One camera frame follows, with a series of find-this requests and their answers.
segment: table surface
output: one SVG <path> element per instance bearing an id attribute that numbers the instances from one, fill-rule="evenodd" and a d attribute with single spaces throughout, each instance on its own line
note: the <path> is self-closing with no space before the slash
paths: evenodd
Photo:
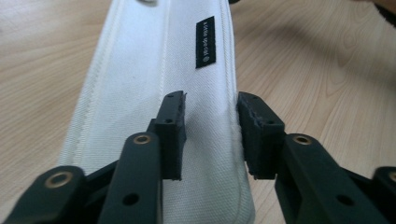
<path id="1" fill-rule="evenodd" d="M 0 1 L 0 220 L 56 164 L 109 5 Z M 396 164 L 396 29 L 373 5 L 242 0 L 231 12 L 238 90 L 349 170 Z M 283 223 L 274 181 L 249 182 L 256 223 Z"/>

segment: black plastic part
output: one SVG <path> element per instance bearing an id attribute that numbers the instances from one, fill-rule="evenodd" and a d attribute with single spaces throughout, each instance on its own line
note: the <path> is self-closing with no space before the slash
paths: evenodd
<path id="1" fill-rule="evenodd" d="M 85 184 L 78 167 L 51 169 L 22 194 L 5 223 L 72 223 L 85 202 Z"/>
<path id="2" fill-rule="evenodd" d="M 98 223 L 162 223 L 160 153 L 155 133 L 126 140 Z"/>
<path id="3" fill-rule="evenodd" d="M 282 154 L 276 194 L 288 223 L 388 223 L 316 139 L 289 134 Z"/>
<path id="4" fill-rule="evenodd" d="M 376 169 L 371 190 L 378 209 L 390 223 L 396 223 L 396 167 Z"/>
<path id="5" fill-rule="evenodd" d="M 87 176 L 87 194 L 89 197 L 85 202 L 83 213 L 78 218 L 78 223 L 97 223 L 117 163 L 118 161 L 114 161 Z"/>
<path id="6" fill-rule="evenodd" d="M 156 133 L 160 138 L 163 179 L 181 180 L 183 147 L 186 142 L 185 101 L 183 91 L 167 94 L 157 118 L 148 126 L 148 132 Z"/>
<path id="7" fill-rule="evenodd" d="M 248 171 L 256 179 L 274 179 L 285 124 L 258 96 L 239 92 L 239 122 Z"/>

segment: white padded strap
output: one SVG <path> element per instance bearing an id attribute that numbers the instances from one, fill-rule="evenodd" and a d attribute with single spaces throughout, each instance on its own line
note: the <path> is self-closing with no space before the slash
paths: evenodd
<path id="1" fill-rule="evenodd" d="M 196 23 L 209 17 L 217 59 L 196 69 Z M 184 91 L 183 180 L 164 181 L 164 222 L 252 222 L 235 83 L 228 1 L 114 0 L 59 163 L 90 174 L 117 160 L 165 94 Z"/>

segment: metal rivet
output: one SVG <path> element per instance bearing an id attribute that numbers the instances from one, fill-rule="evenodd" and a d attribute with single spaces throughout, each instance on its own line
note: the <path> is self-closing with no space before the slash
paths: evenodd
<path id="1" fill-rule="evenodd" d="M 298 144 L 300 144 L 300 145 L 305 145 L 305 146 L 308 146 L 308 145 L 312 144 L 311 139 L 309 139 L 309 138 L 307 138 L 305 136 L 302 136 L 302 135 L 294 136 L 293 137 L 293 141 L 298 143 Z"/>
<path id="2" fill-rule="evenodd" d="M 67 183 L 73 178 L 73 174 L 67 171 L 58 172 L 52 176 L 50 176 L 45 183 L 45 186 L 49 189 L 57 189 Z"/>
<path id="3" fill-rule="evenodd" d="M 139 135 L 134 139 L 134 143 L 138 145 L 144 145 L 151 141 L 151 138 L 148 135 Z"/>
<path id="4" fill-rule="evenodd" d="M 396 182 L 396 171 L 390 172 L 389 178 L 393 180 L 393 182 Z"/>

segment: fabric label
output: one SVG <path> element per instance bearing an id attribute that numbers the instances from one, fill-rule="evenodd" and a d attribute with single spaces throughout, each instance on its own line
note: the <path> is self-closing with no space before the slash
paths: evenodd
<path id="1" fill-rule="evenodd" d="M 196 65 L 205 67 L 216 62 L 215 17 L 207 18 L 196 25 Z"/>

